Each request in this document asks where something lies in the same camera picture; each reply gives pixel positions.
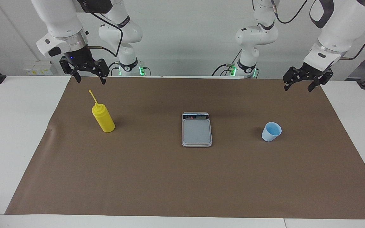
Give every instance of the white table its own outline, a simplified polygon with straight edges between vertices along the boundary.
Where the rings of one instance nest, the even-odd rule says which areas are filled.
[[[365,220],[341,219],[3,215],[68,80],[69,77],[21,76],[8,77],[0,85],[0,227],[365,227]],[[365,162],[365,91],[355,82],[339,81],[331,81],[323,90]]]

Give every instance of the yellow bottle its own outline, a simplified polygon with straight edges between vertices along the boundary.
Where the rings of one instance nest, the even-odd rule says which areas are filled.
[[[104,132],[113,131],[115,129],[115,123],[113,122],[107,108],[104,104],[98,104],[91,90],[88,90],[88,92],[90,92],[94,98],[95,105],[93,106],[93,115],[101,126],[102,130]]]

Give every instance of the light blue plastic cup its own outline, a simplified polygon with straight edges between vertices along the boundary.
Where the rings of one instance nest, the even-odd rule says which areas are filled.
[[[275,138],[277,138],[277,136],[279,136],[281,132],[282,129],[280,125],[278,125],[278,123],[268,122],[264,127],[261,137],[264,139],[264,141],[271,142]]]

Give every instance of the white wall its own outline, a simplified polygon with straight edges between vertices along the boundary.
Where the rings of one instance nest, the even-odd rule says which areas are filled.
[[[280,34],[275,43],[259,47],[260,78],[282,78],[290,66],[302,65],[320,34],[309,19],[312,2],[306,4],[292,23],[276,23]],[[281,1],[281,18],[291,18],[302,3],[303,0]],[[138,58],[145,61],[154,75],[210,75],[217,66],[231,62],[239,51],[234,39],[236,31],[257,24],[251,0],[125,0],[125,4],[144,32],[143,40],[133,46]],[[99,20],[86,13],[78,13],[78,17],[90,32],[90,45],[109,46],[98,37],[98,27],[102,24]],[[44,59],[36,41],[47,33],[46,26],[30,0],[0,0],[0,26],[9,27],[8,19],[15,28],[0,29],[0,58],[4,59],[0,61],[0,69],[11,75],[24,74],[21,61]],[[364,41],[365,35],[346,56],[353,56]],[[103,50],[93,50],[93,54],[95,58],[114,61]],[[61,72],[59,58],[52,61]],[[354,61],[339,62],[333,66],[333,79],[346,79],[364,59],[365,49]]]

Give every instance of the bottle nozzle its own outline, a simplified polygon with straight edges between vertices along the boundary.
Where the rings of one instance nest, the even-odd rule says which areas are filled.
[[[91,90],[88,90],[88,92],[90,92],[91,96],[93,97],[94,101],[95,101],[95,105],[98,106],[98,102],[97,99],[95,99],[93,92]]]

